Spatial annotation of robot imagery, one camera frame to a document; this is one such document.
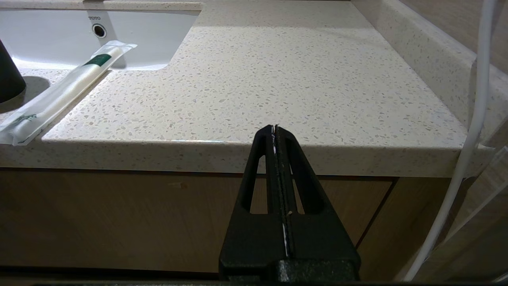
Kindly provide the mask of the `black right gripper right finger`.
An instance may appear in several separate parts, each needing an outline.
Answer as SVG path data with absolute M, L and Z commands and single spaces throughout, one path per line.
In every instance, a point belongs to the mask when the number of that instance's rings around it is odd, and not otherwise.
M 277 126 L 285 262 L 289 280 L 359 280 L 361 259 L 291 132 Z

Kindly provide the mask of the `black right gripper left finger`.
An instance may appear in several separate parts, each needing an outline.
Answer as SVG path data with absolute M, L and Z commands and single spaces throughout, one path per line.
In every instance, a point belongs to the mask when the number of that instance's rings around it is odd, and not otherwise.
M 266 159 L 266 214 L 252 214 L 252 198 L 261 157 Z M 256 132 L 219 256 L 223 280 L 267 280 L 270 265 L 286 258 L 283 200 L 275 127 Z

